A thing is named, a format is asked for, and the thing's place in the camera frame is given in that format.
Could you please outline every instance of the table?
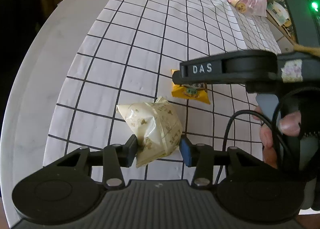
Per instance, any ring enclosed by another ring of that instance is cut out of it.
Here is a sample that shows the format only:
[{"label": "table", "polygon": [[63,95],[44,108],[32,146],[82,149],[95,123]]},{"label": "table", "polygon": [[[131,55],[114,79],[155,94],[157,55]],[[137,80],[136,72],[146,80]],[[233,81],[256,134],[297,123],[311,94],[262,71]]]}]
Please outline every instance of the table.
[{"label": "table", "polygon": [[[63,83],[44,165],[80,146],[94,151],[124,144],[132,132],[115,106],[154,102],[159,96],[173,104],[192,143],[221,150],[229,117],[241,109],[254,109],[255,95],[234,84],[210,85],[208,95],[214,101],[210,105],[174,98],[171,69],[178,69],[181,61],[242,49],[280,53],[266,19],[239,14],[225,0],[109,0]],[[257,121],[240,116],[231,128],[228,146],[262,159],[259,128]],[[178,150],[146,167],[136,168],[134,162],[122,168],[126,183],[130,179],[190,181],[194,170],[183,164]],[[102,180],[102,167],[93,167],[92,178]]]},{"label": "table", "polygon": [[63,0],[32,43],[6,108],[0,143],[0,184],[9,226],[19,217],[11,192],[42,168],[52,114],[76,52],[108,0]]}]

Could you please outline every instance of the yellow snack package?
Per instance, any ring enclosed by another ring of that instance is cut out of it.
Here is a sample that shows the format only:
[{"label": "yellow snack package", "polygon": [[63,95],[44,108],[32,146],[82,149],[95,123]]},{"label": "yellow snack package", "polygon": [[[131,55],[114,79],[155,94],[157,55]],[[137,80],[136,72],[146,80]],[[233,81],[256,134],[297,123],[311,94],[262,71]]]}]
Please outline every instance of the yellow snack package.
[{"label": "yellow snack package", "polygon": [[206,83],[176,85],[172,82],[171,94],[173,97],[198,100],[210,104]]}]

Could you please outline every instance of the white tablecloth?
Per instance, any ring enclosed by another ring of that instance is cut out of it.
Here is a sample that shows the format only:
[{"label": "white tablecloth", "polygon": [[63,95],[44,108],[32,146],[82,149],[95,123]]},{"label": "white tablecloth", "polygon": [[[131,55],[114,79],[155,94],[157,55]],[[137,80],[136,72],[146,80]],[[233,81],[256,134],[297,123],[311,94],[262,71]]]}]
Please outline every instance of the white tablecloth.
[{"label": "white tablecloth", "polygon": [[[79,48],[61,89],[44,165],[83,145],[94,151],[124,144],[132,132],[115,106],[154,102],[159,96],[174,105],[192,143],[221,149],[229,117],[254,109],[255,95],[247,94],[243,85],[210,85],[211,105],[173,98],[171,69],[178,69],[181,61],[242,49],[280,53],[266,21],[238,14],[224,0],[110,0]],[[239,116],[228,146],[261,159],[259,128],[250,116]],[[190,180],[194,170],[183,164],[178,150],[146,167],[137,169],[134,162],[131,168],[122,168],[126,183]],[[92,178],[101,181],[101,167],[94,167]]]}]

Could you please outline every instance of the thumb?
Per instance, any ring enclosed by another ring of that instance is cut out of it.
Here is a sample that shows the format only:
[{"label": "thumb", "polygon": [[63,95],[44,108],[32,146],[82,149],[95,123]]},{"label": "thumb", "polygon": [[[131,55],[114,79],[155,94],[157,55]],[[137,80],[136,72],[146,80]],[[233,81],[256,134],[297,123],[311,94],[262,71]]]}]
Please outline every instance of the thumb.
[{"label": "thumb", "polygon": [[300,133],[301,113],[300,111],[287,114],[279,121],[279,129],[285,135],[298,136]]}]

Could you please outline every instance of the screw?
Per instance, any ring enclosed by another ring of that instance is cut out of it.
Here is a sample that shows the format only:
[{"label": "screw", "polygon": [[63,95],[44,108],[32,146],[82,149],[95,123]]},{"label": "screw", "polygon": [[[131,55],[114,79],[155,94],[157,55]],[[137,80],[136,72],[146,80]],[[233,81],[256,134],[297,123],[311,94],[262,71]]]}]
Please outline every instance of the screw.
[{"label": "screw", "polygon": [[208,180],[207,178],[204,178],[204,177],[199,177],[199,178],[196,178],[196,179],[194,180],[194,183],[195,183],[197,186],[207,186],[207,185],[209,185],[210,180]]},{"label": "screw", "polygon": [[120,186],[122,184],[122,180],[118,179],[116,177],[114,178],[110,178],[107,180],[107,185],[110,187],[114,187],[114,186]]}]

